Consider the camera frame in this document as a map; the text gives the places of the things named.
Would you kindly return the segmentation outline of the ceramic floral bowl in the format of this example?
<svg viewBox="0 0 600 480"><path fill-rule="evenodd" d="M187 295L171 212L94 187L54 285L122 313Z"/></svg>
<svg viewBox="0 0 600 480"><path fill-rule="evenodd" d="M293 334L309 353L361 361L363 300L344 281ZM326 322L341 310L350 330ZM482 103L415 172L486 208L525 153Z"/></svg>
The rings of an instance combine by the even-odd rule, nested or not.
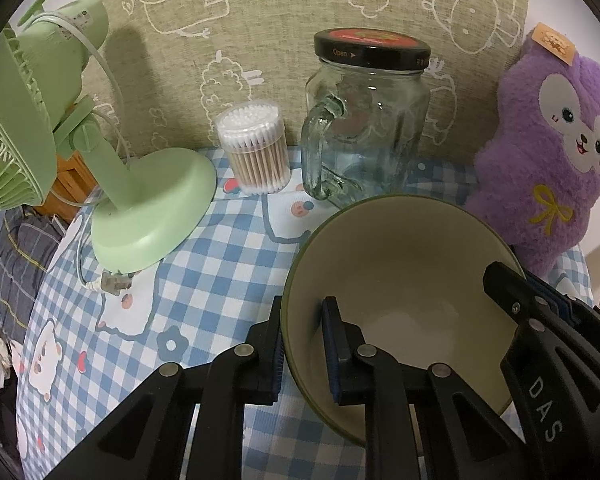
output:
<svg viewBox="0 0 600 480"><path fill-rule="evenodd" d="M337 300L343 321L399 362L449 364L498 414L512 403L500 363L516 323L483 290L486 267L524 272L483 222L442 200L393 195L337 212L294 258L282 303L290 372L304 400L350 442L365 442L364 410L329 390L321 305Z"/></svg>

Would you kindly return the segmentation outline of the purple plush rabbit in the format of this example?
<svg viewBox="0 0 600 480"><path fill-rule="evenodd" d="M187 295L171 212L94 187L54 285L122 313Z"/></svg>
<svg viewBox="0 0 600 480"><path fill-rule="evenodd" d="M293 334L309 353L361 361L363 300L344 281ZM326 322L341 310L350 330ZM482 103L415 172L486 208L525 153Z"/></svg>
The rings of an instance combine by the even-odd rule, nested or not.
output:
<svg viewBox="0 0 600 480"><path fill-rule="evenodd" d="M474 167L466 209L544 278L600 198L600 64L536 24L498 84L498 128Z"/></svg>

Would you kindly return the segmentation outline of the grey plaid pillow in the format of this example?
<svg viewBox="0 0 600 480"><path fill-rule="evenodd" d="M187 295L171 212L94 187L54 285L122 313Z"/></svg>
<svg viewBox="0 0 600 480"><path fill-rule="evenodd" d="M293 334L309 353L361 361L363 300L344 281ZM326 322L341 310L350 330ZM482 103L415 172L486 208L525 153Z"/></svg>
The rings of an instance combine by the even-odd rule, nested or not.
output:
<svg viewBox="0 0 600 480"><path fill-rule="evenodd" d="M32 309L50 263L68 230L57 216L29 206L4 212L0 220L0 313L5 335L24 343Z"/></svg>

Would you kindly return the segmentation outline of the glass mug jar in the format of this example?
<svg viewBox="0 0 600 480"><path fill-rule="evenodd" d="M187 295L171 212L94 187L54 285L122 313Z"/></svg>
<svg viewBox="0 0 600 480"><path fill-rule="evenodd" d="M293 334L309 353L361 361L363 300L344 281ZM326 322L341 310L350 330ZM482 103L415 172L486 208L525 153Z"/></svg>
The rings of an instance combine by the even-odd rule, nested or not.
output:
<svg viewBox="0 0 600 480"><path fill-rule="evenodd" d="M343 208L402 188L430 91L431 49L388 30L332 28L314 36L320 67L306 83L300 148L304 190Z"/></svg>

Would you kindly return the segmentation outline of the wooden bed headboard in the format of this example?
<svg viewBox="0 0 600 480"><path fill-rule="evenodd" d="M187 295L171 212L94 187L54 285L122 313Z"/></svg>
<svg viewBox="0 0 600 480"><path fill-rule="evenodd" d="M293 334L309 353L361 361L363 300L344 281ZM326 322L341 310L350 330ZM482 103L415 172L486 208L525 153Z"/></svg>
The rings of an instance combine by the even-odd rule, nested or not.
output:
<svg viewBox="0 0 600 480"><path fill-rule="evenodd" d="M79 208L63 202L56 195L71 203L83 204L95 186L96 180L78 152L74 152L68 160L58 156L57 177L52 186L54 194L48 194L44 204L35 207L35 210L39 214L57 216L70 223Z"/></svg>

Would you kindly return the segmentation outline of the cotton swab container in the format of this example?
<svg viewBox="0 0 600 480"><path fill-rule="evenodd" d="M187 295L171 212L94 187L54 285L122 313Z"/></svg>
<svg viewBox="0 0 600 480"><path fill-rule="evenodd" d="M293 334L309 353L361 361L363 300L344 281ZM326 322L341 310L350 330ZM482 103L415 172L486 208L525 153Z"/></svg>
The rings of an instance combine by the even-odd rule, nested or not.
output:
<svg viewBox="0 0 600 480"><path fill-rule="evenodd" d="M277 104L246 101L224 110L214 125L242 192L272 194L288 184L285 124Z"/></svg>

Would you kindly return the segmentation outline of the green desk fan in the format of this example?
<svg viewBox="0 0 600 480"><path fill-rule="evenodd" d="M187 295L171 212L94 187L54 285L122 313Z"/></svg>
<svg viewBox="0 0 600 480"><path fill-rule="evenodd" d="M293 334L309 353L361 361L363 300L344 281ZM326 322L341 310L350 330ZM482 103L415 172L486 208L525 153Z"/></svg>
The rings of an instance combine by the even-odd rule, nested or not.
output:
<svg viewBox="0 0 600 480"><path fill-rule="evenodd" d="M40 206L57 177L57 157L78 152L102 197L93 203L92 243L107 271L135 273L178 247L215 192L212 162L189 148L122 159L105 138L105 115L82 90L82 74L108 34L100 0L47 11L36 0L20 31L0 32L0 210Z"/></svg>

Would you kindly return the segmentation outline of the green cartoon fabric board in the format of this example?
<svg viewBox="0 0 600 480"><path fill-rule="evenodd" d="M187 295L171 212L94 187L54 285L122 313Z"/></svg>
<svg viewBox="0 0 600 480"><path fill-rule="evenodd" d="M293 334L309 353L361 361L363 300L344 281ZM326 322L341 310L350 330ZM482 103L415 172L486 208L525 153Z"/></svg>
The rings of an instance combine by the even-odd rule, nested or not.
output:
<svg viewBox="0 0 600 480"><path fill-rule="evenodd" d="M278 103L296 143L314 35L334 27L402 32L430 45L430 107L419 153L469 162L498 124L495 92L517 57L528 0L100 0L105 75L83 88L121 119L135 155L216 143L213 122L250 99Z"/></svg>

